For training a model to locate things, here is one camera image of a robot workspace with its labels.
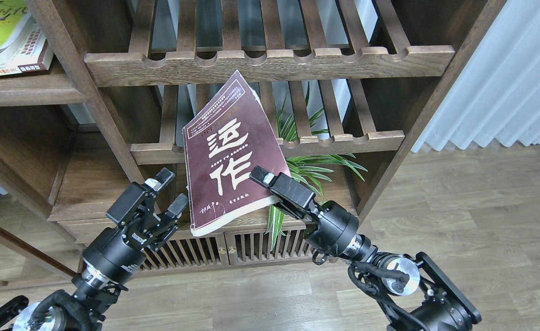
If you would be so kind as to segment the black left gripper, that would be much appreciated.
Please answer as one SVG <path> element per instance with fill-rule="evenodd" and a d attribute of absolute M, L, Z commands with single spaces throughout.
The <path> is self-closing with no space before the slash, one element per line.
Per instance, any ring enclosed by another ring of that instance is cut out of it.
<path fill-rule="evenodd" d="M 124 285 L 146 259 L 145 248 L 158 251 L 179 228 L 177 222 L 189 204 L 179 194 L 166 212 L 148 217 L 158 220 L 148 229 L 140 229 L 143 217 L 152 214 L 155 197 L 175 178 L 175 173 L 162 168 L 143 184 L 132 182 L 106 212 L 118 227 L 104 229 L 85 249 L 86 268 L 81 278 L 93 288 L 106 284 Z"/>

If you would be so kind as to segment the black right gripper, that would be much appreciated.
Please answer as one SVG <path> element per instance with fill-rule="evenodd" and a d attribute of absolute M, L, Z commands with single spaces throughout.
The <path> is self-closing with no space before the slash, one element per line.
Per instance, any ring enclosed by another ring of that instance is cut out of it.
<path fill-rule="evenodd" d="M 366 263 L 375 257 L 377 247 L 357 233 L 358 218 L 337 202 L 330 200 L 318 205 L 315 192 L 283 172 L 276 176 L 256 166 L 250 179 L 278 197 L 274 205 L 279 210 L 306 224 L 304 239 L 316 250 L 312 257 L 316 265 L 322 265 L 329 257 Z"/>

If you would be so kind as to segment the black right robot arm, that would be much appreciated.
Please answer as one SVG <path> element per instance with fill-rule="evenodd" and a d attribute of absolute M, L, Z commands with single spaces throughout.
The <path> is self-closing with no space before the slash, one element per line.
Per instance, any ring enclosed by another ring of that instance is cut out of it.
<path fill-rule="evenodd" d="M 312 261 L 346 261 L 356 287 L 379 304 L 388 331 L 470 331 L 481 314 L 425 253 L 415 257 L 378 249 L 358 233 L 359 221 L 335 201 L 319 205 L 315 193 L 284 173 L 255 167 L 251 179 L 278 198 L 277 208 L 306 225 Z"/>

